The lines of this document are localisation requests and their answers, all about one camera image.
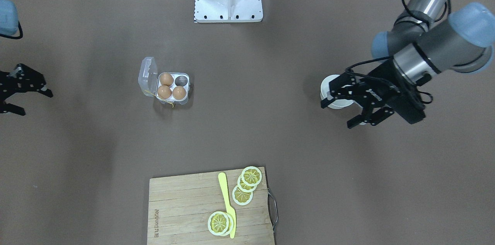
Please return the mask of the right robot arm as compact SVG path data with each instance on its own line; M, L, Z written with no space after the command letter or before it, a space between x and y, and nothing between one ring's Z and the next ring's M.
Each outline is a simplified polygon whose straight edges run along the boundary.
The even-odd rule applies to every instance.
M6 39L23 38L23 29L15 4L10 0L0 0L0 36ZM17 64L11 72L0 72L0 111L1 114L25 116L24 108L7 103L7 99L19 93L38 92L52 98L53 92L47 87L42 73L25 64Z

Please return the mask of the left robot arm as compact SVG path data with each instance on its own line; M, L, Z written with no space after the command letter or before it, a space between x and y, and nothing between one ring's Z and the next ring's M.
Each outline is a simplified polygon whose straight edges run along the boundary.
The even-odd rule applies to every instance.
M482 71L494 59L494 14L472 2L452 10L451 0L401 0L403 12L390 31L379 32L372 59L352 64L323 81L321 108L349 101L361 113L347 121L376 126L398 114L407 123L425 119L433 96L419 87L452 70Z

